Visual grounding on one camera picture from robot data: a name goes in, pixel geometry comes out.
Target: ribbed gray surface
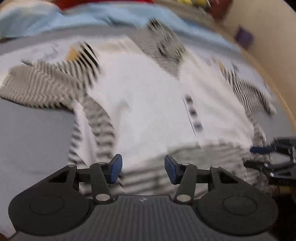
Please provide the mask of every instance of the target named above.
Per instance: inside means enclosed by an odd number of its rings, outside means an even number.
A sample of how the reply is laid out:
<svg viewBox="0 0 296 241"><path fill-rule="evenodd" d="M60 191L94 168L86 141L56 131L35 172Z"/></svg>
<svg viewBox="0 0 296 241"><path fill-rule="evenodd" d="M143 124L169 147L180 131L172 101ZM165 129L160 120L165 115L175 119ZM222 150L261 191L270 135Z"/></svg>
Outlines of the ribbed gray surface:
<svg viewBox="0 0 296 241"><path fill-rule="evenodd" d="M51 237L17 233L12 241L274 241L268 233L251 237L220 234L204 225L192 208L173 203L168 196L119 196L95 208L73 231Z"/></svg>

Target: silver screw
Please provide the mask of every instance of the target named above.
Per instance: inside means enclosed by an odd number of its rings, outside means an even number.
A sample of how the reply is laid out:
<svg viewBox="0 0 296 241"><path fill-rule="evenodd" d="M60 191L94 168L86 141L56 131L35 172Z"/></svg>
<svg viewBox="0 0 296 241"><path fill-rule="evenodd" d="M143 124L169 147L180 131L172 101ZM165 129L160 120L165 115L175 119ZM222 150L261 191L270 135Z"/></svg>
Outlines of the silver screw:
<svg viewBox="0 0 296 241"><path fill-rule="evenodd" d="M188 195L182 194L182 195L177 196L177 200L179 202L188 202L191 200L191 197Z"/></svg>
<svg viewBox="0 0 296 241"><path fill-rule="evenodd" d="M110 199L110 196L105 193L101 193L101 194L96 195L96 200L98 200L100 202L105 202L105 201L108 201L109 199Z"/></svg>

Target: blue fabric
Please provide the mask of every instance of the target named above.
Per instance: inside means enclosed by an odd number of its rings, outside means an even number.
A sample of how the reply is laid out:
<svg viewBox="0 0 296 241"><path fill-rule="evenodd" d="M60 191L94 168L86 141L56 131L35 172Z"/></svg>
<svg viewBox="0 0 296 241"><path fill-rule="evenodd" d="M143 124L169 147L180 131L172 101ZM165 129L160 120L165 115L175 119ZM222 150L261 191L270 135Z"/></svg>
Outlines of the blue fabric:
<svg viewBox="0 0 296 241"><path fill-rule="evenodd" d="M240 51L221 35L204 27L187 24L168 8L143 3L90 3L61 13L55 5L42 2L34 7L16 7L0 12L0 33L3 37L33 36L48 30L85 25L130 25L141 27L150 18L156 18L171 29L200 37L233 50Z"/></svg>

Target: red object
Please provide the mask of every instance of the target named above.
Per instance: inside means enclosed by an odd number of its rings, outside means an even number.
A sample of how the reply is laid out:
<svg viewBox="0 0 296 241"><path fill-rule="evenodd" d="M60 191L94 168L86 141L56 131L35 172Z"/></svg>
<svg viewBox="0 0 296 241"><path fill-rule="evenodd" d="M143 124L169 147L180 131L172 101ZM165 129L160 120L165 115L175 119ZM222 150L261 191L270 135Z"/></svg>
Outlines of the red object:
<svg viewBox="0 0 296 241"><path fill-rule="evenodd" d="M217 19L224 17L233 0L210 0L210 2L211 9L209 10L209 13L214 19Z"/></svg>
<svg viewBox="0 0 296 241"><path fill-rule="evenodd" d="M65 10L67 8L78 6L84 3L106 2L106 1L121 1L121 0L55 0L53 1L53 3L56 4L61 10ZM127 1L154 3L154 0L127 0Z"/></svg>

